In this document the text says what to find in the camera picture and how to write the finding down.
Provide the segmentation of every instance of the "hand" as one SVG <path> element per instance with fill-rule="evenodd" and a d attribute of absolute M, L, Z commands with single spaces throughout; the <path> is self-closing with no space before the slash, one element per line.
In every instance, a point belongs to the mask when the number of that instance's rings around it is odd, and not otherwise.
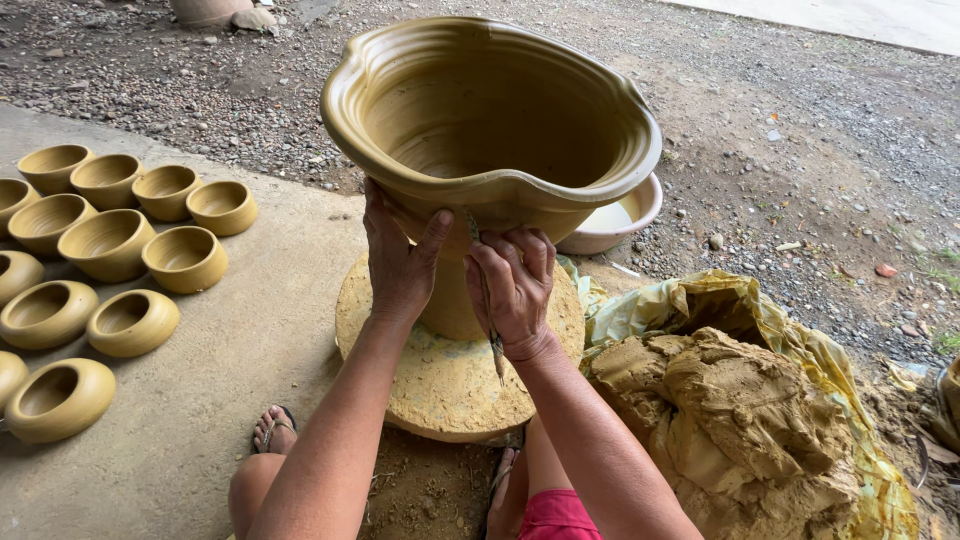
<path fill-rule="evenodd" d="M 364 193 L 367 210 L 363 225 L 370 244 L 373 288 L 371 318 L 413 326 L 433 292 L 437 254 L 450 232 L 453 212 L 442 209 L 434 214 L 414 246 L 383 205 L 383 191 L 370 178 L 364 181 Z"/>
<path fill-rule="evenodd" d="M 553 290 L 553 264 L 557 248 L 540 229 L 517 227 L 502 236 L 490 231 L 470 245 L 464 257 L 467 291 L 473 312 L 484 331 L 490 328 L 480 269 L 490 290 L 490 317 L 503 340 L 503 353 L 513 363 L 532 358 L 547 341 L 555 339 L 546 324 L 546 305 Z M 523 251 L 520 254 L 514 245 Z"/>

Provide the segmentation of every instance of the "pottery tool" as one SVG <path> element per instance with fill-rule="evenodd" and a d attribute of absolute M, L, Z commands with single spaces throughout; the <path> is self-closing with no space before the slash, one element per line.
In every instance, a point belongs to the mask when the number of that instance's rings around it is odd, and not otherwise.
<path fill-rule="evenodd" d="M 473 216 L 470 215 L 470 210 L 467 207 L 464 207 L 464 214 L 467 216 L 467 225 L 470 228 L 470 236 L 473 238 L 473 241 L 480 241 L 480 230 L 477 229 L 477 222 L 473 221 Z M 496 368 L 496 376 L 500 379 L 500 387 L 503 387 L 503 339 L 500 338 L 500 334 L 496 331 L 496 326 L 493 325 L 493 316 L 490 310 L 490 288 L 487 287 L 487 275 L 484 273 L 483 268 L 480 269 L 480 284 L 483 286 L 483 299 L 487 304 L 487 324 L 490 330 L 487 333 L 487 337 L 490 340 L 490 346 L 493 349 L 493 367 Z"/>

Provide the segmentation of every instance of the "foot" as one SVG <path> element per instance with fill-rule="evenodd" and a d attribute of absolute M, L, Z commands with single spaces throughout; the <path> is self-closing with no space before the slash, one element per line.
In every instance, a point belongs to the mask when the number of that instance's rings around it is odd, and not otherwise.
<path fill-rule="evenodd" d="M 506 471 L 509 467 L 513 466 L 514 461 L 519 456 L 520 451 L 515 451 L 512 448 L 505 449 L 503 451 L 503 457 L 500 459 L 500 466 L 496 468 L 496 473 L 499 476 L 503 471 Z M 496 491 L 493 492 L 493 501 L 490 505 L 490 513 L 487 514 L 487 540 L 516 540 L 516 536 L 519 533 L 519 529 L 516 528 L 516 524 L 507 524 L 503 508 L 503 500 L 507 495 L 507 485 L 510 483 L 510 473 L 503 475 L 503 478 L 500 479 L 500 483 L 496 485 Z"/>
<path fill-rule="evenodd" d="M 256 427 L 253 428 L 253 445 L 256 447 L 261 454 L 269 452 L 270 454 L 281 454 L 287 455 L 290 453 L 290 450 L 293 449 L 294 443 L 297 442 L 297 434 L 288 430 L 280 424 L 274 425 L 274 431 L 270 433 L 269 449 L 263 447 L 263 434 L 267 432 L 267 428 L 270 427 L 270 423 L 273 420 L 282 420 L 293 426 L 293 422 L 287 418 L 287 413 L 283 412 L 283 409 L 277 405 L 270 405 L 270 408 L 263 412 L 263 416 L 257 419 Z"/>

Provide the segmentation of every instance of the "forearm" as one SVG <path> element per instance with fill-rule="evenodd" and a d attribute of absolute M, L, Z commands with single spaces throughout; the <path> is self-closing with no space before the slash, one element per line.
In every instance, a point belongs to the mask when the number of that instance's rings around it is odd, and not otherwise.
<path fill-rule="evenodd" d="M 410 325 L 368 319 L 276 475 L 248 538 L 356 537 Z"/>
<path fill-rule="evenodd" d="M 556 336 L 515 364 L 566 475 L 608 540 L 700 538 L 650 456 L 570 362 Z"/>

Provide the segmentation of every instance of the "concrete floor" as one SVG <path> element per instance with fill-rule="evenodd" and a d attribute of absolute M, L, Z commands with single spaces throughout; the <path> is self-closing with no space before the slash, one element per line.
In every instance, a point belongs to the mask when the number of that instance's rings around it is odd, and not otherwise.
<path fill-rule="evenodd" d="M 229 270 L 220 283 L 196 295 L 171 295 L 180 325 L 153 352 L 114 359 L 85 337 L 41 352 L 0 345 L 31 371 L 83 356 L 104 362 L 117 379 L 107 413 L 72 438 L 28 446 L 0 433 L 0 538 L 226 538 L 228 481 L 236 457 L 250 452 L 257 416 L 283 404 L 305 418 L 340 368 L 334 305 L 341 280 L 366 249 L 363 199 L 12 107 L 0 106 L 0 139 L 2 177 L 18 177 L 16 160 L 30 151 L 72 142 L 98 155 L 134 154 L 148 168 L 177 163 L 206 181 L 242 181 L 260 208 L 249 230 L 222 239 Z M 345 214 L 351 219 L 329 219 Z M 12 241 L 0 247 L 21 249 Z M 63 260 L 44 263 L 48 280 L 87 282 L 101 301 L 128 289 L 162 290 L 149 275 L 103 285 Z"/>
<path fill-rule="evenodd" d="M 661 0 L 812 30 L 960 55 L 960 0 Z"/>

